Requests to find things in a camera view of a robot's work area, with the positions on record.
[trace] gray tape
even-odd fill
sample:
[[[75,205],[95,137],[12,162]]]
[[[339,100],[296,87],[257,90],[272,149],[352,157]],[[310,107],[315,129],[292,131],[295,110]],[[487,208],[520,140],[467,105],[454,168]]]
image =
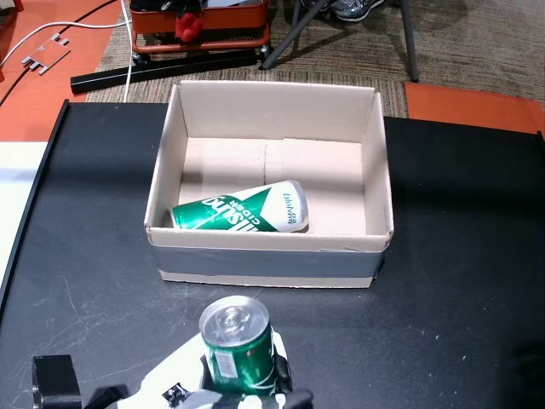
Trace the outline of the gray tape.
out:
[[[152,245],[160,270],[201,275],[302,278],[369,278],[382,253],[356,251],[260,251]]]

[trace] red object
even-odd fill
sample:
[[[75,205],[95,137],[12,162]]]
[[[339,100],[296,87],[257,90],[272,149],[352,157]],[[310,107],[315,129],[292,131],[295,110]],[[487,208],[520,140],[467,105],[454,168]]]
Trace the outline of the red object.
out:
[[[185,13],[176,19],[175,35],[184,43],[197,39],[203,30],[203,22],[194,13]]]
[[[262,29],[260,37],[242,36],[240,39],[193,41],[192,43],[170,43],[139,45],[139,35],[156,32],[175,32],[178,14],[175,11],[134,11],[132,15],[133,51],[142,54],[179,53],[219,49],[255,49],[269,42],[271,29],[267,22],[269,0],[253,6],[231,6],[205,8],[198,18],[203,24],[204,35],[208,30]]]

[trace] metal bracket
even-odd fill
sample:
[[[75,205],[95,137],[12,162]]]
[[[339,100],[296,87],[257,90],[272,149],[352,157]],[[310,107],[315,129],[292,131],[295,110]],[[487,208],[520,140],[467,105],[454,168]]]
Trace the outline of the metal bracket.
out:
[[[32,62],[31,70],[35,70],[39,66],[42,67],[38,73],[43,75],[49,68],[54,66],[57,62],[63,59],[70,50],[65,47],[68,43],[68,39],[60,39],[60,34],[57,32],[52,38],[40,45],[32,54],[23,59],[24,65]]]

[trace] power cord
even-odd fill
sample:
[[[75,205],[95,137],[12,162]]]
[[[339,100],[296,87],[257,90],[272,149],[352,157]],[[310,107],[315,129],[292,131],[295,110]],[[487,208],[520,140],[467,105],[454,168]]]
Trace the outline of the power cord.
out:
[[[127,15],[127,9],[125,8],[125,1],[119,0],[121,2],[121,9],[123,10],[123,17],[125,19],[125,25],[127,26],[127,33],[129,34],[129,70],[127,71],[127,81],[125,82],[125,90],[123,91],[123,102],[127,102],[127,96],[129,95],[129,85],[130,85],[130,74],[133,70],[133,36],[130,31],[130,20]]]
[[[32,37],[34,34],[36,34],[37,32],[43,30],[44,28],[47,28],[47,27],[52,27],[52,26],[76,26],[76,27],[82,27],[82,28],[98,28],[98,29],[101,29],[101,28],[116,28],[116,27],[120,27],[120,26],[124,26],[126,23],[117,23],[117,24],[108,24],[108,25],[105,25],[105,26],[96,26],[96,25],[93,25],[93,24],[84,24],[84,23],[77,23],[75,21],[54,21],[52,23],[47,23],[47,24],[44,24],[43,26],[40,26],[38,27],[36,30],[34,30],[33,32],[31,32],[30,34],[27,34],[26,36],[23,37],[22,40],[20,40],[7,54],[6,56],[4,57],[4,59],[2,60],[2,62],[0,62],[0,66],[3,66],[5,64],[5,62],[8,60],[8,58],[26,41],[28,40],[30,37]]]
[[[40,30],[42,30],[43,28],[46,28],[46,27],[50,27],[50,26],[66,26],[65,28],[63,28],[62,30],[59,31],[59,34],[62,34],[63,32],[65,32],[66,30],[70,29],[72,26],[79,26],[79,27],[84,27],[84,28],[114,28],[114,27],[120,27],[120,26],[125,26],[125,25],[128,25],[130,23],[130,21],[128,21],[128,18],[127,18],[127,15],[126,15],[126,11],[123,13],[124,16],[125,16],[125,22],[123,23],[118,23],[118,24],[115,24],[115,25],[109,25],[109,26],[93,26],[93,25],[85,25],[85,24],[80,24],[79,21],[89,17],[90,15],[92,15],[93,13],[97,12],[98,10],[104,8],[105,6],[109,5],[109,4],[112,4],[112,3],[115,3],[117,0],[108,0],[107,2],[104,2],[103,4],[95,7],[94,9],[90,10],[89,12],[87,12],[86,14],[82,15],[81,17],[77,18],[75,21],[57,21],[57,22],[54,22],[54,23],[48,23],[46,25],[43,25],[43,26],[40,26],[39,28],[37,28],[36,30],[34,30],[33,32],[31,32],[30,34],[28,34],[25,38],[23,38],[21,41],[19,41],[7,54],[6,56],[4,57],[4,59],[2,60],[2,62],[0,62],[0,67],[4,65],[4,63],[8,60],[8,58],[14,53],[14,51],[16,49],[18,49],[29,37],[33,36],[34,34],[36,34],[37,32],[39,32]],[[131,60],[131,64],[129,66],[129,75],[128,75],[128,82],[126,84],[126,87],[128,88],[128,83],[130,82],[130,68],[132,67],[132,60]],[[9,94],[11,94],[11,92],[14,90],[14,88],[17,86],[17,84],[19,83],[19,81],[30,71],[30,68],[27,67],[25,68],[25,70],[23,70],[23,72],[19,75],[19,77],[17,77],[17,79],[15,79],[15,81],[11,84],[11,86],[9,87],[8,91],[6,92],[6,94],[3,96],[3,98],[0,100],[0,107],[2,106],[2,104],[8,99],[8,96]]]

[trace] chair leg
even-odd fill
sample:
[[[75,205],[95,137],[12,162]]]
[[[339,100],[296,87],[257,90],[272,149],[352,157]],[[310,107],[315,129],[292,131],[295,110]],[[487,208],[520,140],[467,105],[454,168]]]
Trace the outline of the chair leg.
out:
[[[293,30],[299,22],[299,11],[301,10],[301,0],[295,0],[293,5],[293,16],[291,17],[291,29]]]
[[[409,0],[399,0],[401,3],[401,18],[405,31],[405,42],[407,43],[407,58],[409,59],[409,76],[413,83],[418,82],[418,65],[416,64],[415,38],[412,30],[412,19],[410,17]]]
[[[329,0],[318,0],[316,4],[314,4],[312,8],[308,10],[305,15],[302,16],[301,20],[298,21],[294,27],[292,27],[291,31],[288,33],[284,41],[280,43],[276,49],[274,49],[274,51],[267,57],[265,61],[263,61],[263,64],[261,64],[262,70],[268,70],[273,67],[278,57],[290,46],[291,43],[295,41],[296,38],[299,37],[299,34],[308,25],[308,23],[310,23],[310,20],[312,20],[319,14],[320,9],[328,1]]]

